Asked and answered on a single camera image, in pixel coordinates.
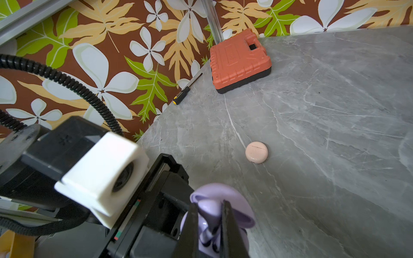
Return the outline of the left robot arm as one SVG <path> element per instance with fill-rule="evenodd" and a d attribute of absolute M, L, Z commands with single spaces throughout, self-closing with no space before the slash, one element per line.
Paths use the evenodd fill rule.
<path fill-rule="evenodd" d="M 1 143 L 1 196 L 44 210 L 54 221 L 26 226 L 2 217 L 18 234 L 50 235 L 101 224 L 106 237 L 96 258 L 195 258 L 198 241 L 188 174 L 169 154 L 150 163 L 144 149 L 123 136 L 108 107 L 75 78 L 41 63 L 1 55 L 1 68 L 51 80 L 98 110 L 108 129 L 74 116 L 55 129 L 25 125 L 1 112 L 12 133 Z"/>

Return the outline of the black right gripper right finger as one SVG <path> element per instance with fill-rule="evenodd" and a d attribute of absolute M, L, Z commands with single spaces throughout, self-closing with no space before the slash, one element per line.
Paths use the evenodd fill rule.
<path fill-rule="evenodd" d="M 231 203 L 223 202 L 220 234 L 221 258 L 249 258 Z"/>

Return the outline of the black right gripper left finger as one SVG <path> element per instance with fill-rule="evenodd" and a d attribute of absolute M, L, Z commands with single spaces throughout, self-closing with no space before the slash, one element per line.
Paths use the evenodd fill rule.
<path fill-rule="evenodd" d="M 191 204 L 181 231 L 180 237 L 172 254 L 173 258 L 199 257 L 199 215 L 196 204 Z"/>

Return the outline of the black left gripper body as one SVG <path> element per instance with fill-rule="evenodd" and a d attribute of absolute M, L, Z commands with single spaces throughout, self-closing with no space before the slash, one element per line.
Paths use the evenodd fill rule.
<path fill-rule="evenodd" d="M 172 257 L 192 193 L 184 167 L 161 153 L 94 257 Z"/>

